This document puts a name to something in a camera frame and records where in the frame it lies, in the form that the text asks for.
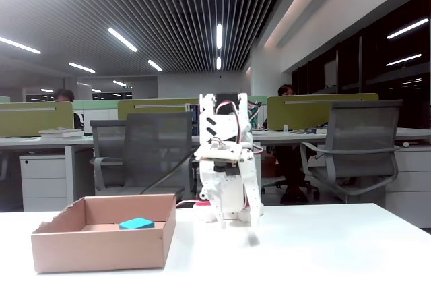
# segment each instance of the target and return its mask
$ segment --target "white table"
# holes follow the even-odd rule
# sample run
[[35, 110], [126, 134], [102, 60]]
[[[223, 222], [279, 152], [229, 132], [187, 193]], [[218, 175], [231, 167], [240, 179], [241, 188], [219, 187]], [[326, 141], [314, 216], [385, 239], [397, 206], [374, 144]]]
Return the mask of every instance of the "white table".
[[[423, 140], [431, 138], [431, 129], [399, 128], [397, 140]], [[302, 142], [324, 143], [325, 134], [295, 134], [283, 131], [254, 131], [253, 140], [260, 142], [262, 146], [299, 144]], [[192, 142], [199, 143], [199, 136], [193, 136]], [[92, 136], [82, 136], [70, 139], [43, 139], [43, 138], [0, 138], [2, 148], [58, 148], [70, 145], [93, 145]]]
[[266, 207], [225, 231], [177, 210], [164, 269], [36, 275], [30, 234], [54, 215], [0, 214], [4, 297], [430, 296], [431, 235], [374, 204]]

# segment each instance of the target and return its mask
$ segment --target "person sitting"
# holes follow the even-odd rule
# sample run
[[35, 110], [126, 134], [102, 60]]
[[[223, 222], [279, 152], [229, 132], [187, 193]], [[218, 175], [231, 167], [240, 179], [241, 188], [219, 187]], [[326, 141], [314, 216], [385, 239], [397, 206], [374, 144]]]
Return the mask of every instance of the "person sitting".
[[[293, 96], [295, 90], [292, 85], [284, 84], [278, 89], [279, 96]], [[288, 187], [285, 194], [281, 197], [280, 204], [305, 204], [308, 202], [306, 195], [300, 189], [305, 184], [305, 174], [301, 171], [302, 159], [300, 146], [275, 146], [273, 155], [277, 159], [281, 172], [286, 179]], [[307, 152], [310, 158], [312, 151]]]
[[[71, 90], [58, 89], [54, 93], [54, 100], [59, 102], [61, 101], [73, 102], [75, 100], [75, 95]], [[73, 128], [84, 130], [84, 125], [81, 122], [81, 119], [79, 118], [79, 115], [77, 113], [73, 113]]]

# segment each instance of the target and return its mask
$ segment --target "teal block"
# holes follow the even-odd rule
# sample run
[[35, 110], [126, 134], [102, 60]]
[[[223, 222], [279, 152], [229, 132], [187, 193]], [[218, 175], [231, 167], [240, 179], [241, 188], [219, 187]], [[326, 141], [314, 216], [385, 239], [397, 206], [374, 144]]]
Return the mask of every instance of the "teal block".
[[127, 220], [120, 224], [120, 229], [153, 229], [153, 228], [154, 228], [154, 222], [140, 217]]

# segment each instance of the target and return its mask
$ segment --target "white robotic arm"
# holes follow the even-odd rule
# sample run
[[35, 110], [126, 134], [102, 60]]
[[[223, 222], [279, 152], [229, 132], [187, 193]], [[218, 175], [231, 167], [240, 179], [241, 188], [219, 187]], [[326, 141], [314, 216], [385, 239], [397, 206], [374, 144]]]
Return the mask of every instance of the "white robotic arm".
[[222, 227], [232, 219], [256, 225], [262, 204], [247, 95], [201, 95], [199, 104], [201, 145], [195, 156], [200, 161], [201, 199], [210, 201]]

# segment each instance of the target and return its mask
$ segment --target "open cardboard tray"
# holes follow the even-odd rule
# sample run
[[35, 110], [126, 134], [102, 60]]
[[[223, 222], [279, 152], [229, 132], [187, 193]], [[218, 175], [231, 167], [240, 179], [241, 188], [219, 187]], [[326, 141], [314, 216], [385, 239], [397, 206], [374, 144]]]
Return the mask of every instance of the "open cardboard tray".
[[[142, 217], [153, 229], [120, 230]], [[37, 273], [163, 267], [175, 229], [175, 195], [84, 197], [32, 234]]]

